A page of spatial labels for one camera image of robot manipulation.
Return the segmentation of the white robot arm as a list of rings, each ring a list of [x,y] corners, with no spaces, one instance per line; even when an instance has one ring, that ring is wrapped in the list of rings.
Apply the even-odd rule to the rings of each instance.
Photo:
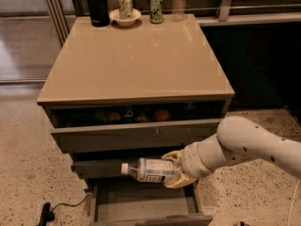
[[[279,137],[238,116],[222,120],[214,135],[162,158],[172,161],[177,169],[165,183],[167,188],[188,186],[217,169],[258,158],[301,178],[300,142]]]

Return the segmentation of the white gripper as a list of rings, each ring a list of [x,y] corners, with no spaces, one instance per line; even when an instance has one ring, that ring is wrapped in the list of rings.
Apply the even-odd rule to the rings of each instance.
[[[166,188],[182,188],[189,186],[205,175],[214,171],[209,169],[201,158],[201,142],[194,142],[184,147],[183,150],[172,151],[164,154],[161,159],[171,161],[176,167],[182,165],[182,171],[165,182]]]

